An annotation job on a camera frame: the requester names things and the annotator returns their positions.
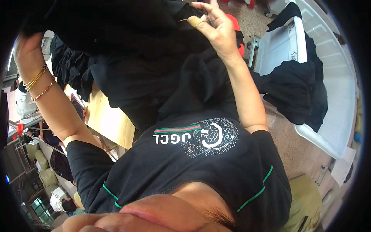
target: black t-shirt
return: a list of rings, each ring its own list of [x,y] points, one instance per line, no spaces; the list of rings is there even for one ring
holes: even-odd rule
[[[118,212],[138,199],[203,182],[246,231],[278,231],[289,217],[290,185],[271,135],[250,134],[218,111],[159,122],[115,163],[81,141],[70,142],[67,153],[87,213]]]

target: hand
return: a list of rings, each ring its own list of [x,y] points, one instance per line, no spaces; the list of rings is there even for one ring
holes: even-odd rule
[[[188,22],[210,41],[218,56],[224,62],[241,58],[237,48],[233,22],[226,14],[219,8],[207,3],[193,2],[192,6],[206,10],[210,19],[213,20],[216,28],[207,23],[206,15],[203,15],[201,18],[191,16]]]
[[[20,34],[16,40],[14,60],[25,83],[32,80],[45,64],[41,50],[43,36],[44,33],[37,33],[29,37]]]

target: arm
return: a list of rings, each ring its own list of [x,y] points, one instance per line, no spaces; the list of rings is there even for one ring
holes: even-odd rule
[[[238,52],[232,21],[219,8],[199,2],[193,2],[192,5],[206,10],[217,27],[215,29],[205,22],[205,15],[188,19],[192,26],[208,38],[225,64],[241,125],[250,133],[258,130],[268,131],[263,101],[245,61]]]
[[[43,34],[38,33],[28,38],[20,35],[16,40],[14,57],[24,83],[30,82],[45,64],[40,47],[42,38]],[[38,96],[51,82],[52,75],[47,69],[30,89],[31,96]],[[65,146],[73,140],[79,140],[100,147],[58,84],[55,83],[38,99],[36,105],[51,130]]]
[[[43,134],[43,122],[39,122],[39,128],[40,128],[40,134],[39,134],[39,138],[41,140],[44,139],[44,134]]]

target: beige cushion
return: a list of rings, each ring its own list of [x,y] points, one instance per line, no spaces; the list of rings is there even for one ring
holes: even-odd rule
[[[48,168],[46,170],[42,170],[38,172],[41,182],[43,183],[44,188],[52,185],[58,184],[57,177],[52,168]]]
[[[49,168],[49,163],[47,162],[47,159],[45,158],[43,152],[41,150],[37,150],[35,152],[36,160],[39,162],[40,167],[42,170],[46,170]]]
[[[36,151],[37,150],[40,150],[40,146],[39,144],[35,144],[35,145],[32,145],[32,144],[27,144],[26,145],[26,150],[27,150],[27,155],[28,155],[28,158],[30,160],[34,160],[36,159]]]
[[[287,223],[280,232],[301,232],[313,229],[322,210],[322,199],[316,183],[307,174],[289,181],[291,187],[291,209]]]

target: black cloth pile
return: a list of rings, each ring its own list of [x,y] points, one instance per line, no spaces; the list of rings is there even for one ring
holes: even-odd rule
[[[57,146],[56,148],[63,152],[60,146]],[[68,163],[68,158],[65,155],[53,150],[52,156],[50,157],[50,166],[57,175],[68,181],[71,181],[73,184],[73,175]]]
[[[268,24],[268,32],[283,26],[294,16],[302,18],[298,6],[290,2]],[[318,58],[312,38],[305,33],[307,62],[284,61],[272,73],[252,77],[264,99],[272,103],[290,122],[307,124],[318,132],[327,113],[327,91],[323,83],[323,63]]]
[[[146,5],[147,11],[152,2],[140,5]],[[42,20],[30,20],[25,30],[33,33],[49,29],[58,35],[53,39],[52,63],[61,87],[70,84],[87,100],[94,80],[111,107],[120,107],[135,127],[144,132],[169,115],[212,108],[218,99],[233,95],[225,66],[209,41],[187,22],[178,22],[192,15],[200,17],[203,12],[180,0],[155,2],[159,5],[153,9],[158,11],[150,10],[156,17],[150,24],[154,24],[155,19],[157,30],[148,28],[140,17],[133,21],[135,25],[126,22],[133,15],[132,12],[125,15],[126,8],[120,16],[112,16],[112,12],[108,16],[105,12],[108,5],[113,8],[139,5],[111,1],[103,9],[90,3],[86,6],[92,12],[102,11],[101,14],[107,16],[104,22],[88,21],[91,16],[87,19],[82,13],[71,16],[76,22],[68,24],[71,18],[66,19],[64,15],[71,12],[72,7],[56,1],[52,13]],[[118,23],[117,17],[125,23]],[[81,27],[88,27],[92,32],[82,35],[86,28],[78,31]],[[242,33],[236,32],[236,35],[240,45]],[[238,118],[234,98],[230,103],[227,108],[233,109],[228,112]]]
[[[89,56],[67,47],[58,36],[52,39],[50,50],[52,53],[52,71],[58,77],[58,85],[64,89],[70,85],[81,95],[81,99],[88,101],[92,90],[93,80],[84,78],[88,68]]]

